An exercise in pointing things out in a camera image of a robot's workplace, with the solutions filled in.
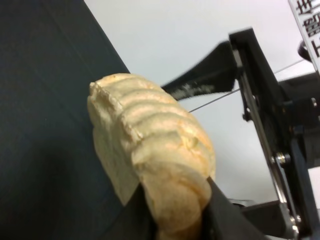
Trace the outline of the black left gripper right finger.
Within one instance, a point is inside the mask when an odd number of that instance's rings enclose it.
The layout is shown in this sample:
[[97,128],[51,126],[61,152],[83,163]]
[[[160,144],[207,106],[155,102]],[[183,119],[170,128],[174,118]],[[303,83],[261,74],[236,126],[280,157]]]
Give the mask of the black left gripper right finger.
[[202,240],[264,240],[257,230],[234,206],[209,177],[212,190],[208,205],[202,214]]

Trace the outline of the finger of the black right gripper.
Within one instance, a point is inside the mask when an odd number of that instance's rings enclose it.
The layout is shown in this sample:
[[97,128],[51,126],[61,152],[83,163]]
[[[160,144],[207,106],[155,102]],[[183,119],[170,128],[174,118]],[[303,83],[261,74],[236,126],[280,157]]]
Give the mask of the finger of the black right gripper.
[[238,66],[229,41],[219,43],[201,62],[161,88],[180,101],[201,95],[231,92]]

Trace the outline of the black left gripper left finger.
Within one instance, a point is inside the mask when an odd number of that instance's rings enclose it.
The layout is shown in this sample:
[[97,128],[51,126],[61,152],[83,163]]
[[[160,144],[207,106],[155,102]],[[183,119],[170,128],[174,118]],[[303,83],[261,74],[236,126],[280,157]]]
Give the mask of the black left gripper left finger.
[[154,240],[156,226],[141,184],[121,212],[120,240]]

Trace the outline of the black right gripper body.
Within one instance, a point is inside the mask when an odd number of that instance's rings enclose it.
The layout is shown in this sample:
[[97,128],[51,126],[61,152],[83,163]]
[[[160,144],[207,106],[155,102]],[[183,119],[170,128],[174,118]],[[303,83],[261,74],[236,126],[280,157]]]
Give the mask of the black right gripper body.
[[278,202],[295,240],[317,240],[320,220],[309,176],[307,134],[320,132],[318,98],[293,98],[279,83],[252,29],[229,37],[240,68],[244,119],[254,123]]

